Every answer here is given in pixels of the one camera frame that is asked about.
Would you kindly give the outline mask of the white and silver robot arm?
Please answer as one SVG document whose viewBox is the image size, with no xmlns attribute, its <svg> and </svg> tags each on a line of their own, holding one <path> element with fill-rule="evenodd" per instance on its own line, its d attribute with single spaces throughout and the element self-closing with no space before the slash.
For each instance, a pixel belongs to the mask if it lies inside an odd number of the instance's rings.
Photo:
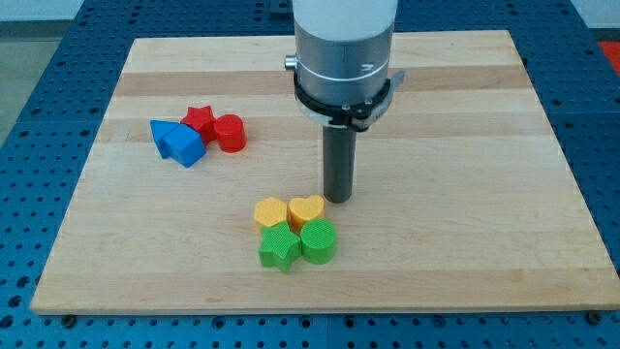
<svg viewBox="0 0 620 349">
<path fill-rule="evenodd" d="M 403 82 L 388 76 L 397 0 L 293 0 L 294 72 L 301 111 L 324 127 L 366 131 Z"/>
</svg>

